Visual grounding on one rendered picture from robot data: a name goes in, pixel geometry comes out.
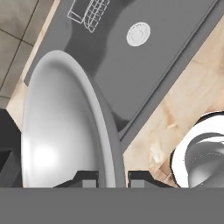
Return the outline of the dark grey cupboard front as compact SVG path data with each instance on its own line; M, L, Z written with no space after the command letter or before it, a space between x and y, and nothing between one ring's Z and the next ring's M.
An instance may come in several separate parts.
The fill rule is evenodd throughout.
M22 187L21 132L0 108L0 187Z

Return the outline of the dark grey sink basin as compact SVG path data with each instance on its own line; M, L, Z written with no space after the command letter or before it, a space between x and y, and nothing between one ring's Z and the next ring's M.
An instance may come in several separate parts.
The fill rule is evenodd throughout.
M221 0L110 0L93 33L67 17L73 1L60 1L25 83L46 53L68 53L99 88L122 146L134 138L147 104ZM132 47L127 31L140 21L150 26L150 37Z

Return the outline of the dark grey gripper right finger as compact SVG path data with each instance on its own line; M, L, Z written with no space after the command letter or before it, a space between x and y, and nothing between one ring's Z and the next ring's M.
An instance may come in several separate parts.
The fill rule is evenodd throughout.
M148 171L128 171L128 188L171 188L156 180Z

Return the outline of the white round sink drain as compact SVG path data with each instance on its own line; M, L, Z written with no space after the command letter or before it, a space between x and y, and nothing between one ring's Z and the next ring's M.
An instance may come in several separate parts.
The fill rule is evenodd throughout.
M139 47L147 42L151 35L151 27L146 22L137 22L127 31L126 41L132 47Z

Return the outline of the grey bowl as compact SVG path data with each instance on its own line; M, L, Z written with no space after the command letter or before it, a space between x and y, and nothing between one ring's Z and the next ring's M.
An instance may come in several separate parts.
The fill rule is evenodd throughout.
M24 101L21 134L25 188L54 188L77 171L98 171L99 188L126 186L115 120L99 88L61 50L35 66Z

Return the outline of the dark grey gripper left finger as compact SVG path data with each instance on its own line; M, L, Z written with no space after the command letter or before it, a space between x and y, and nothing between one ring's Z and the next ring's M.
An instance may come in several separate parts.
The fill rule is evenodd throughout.
M58 188L98 188L98 171L77 171L73 179L57 185Z

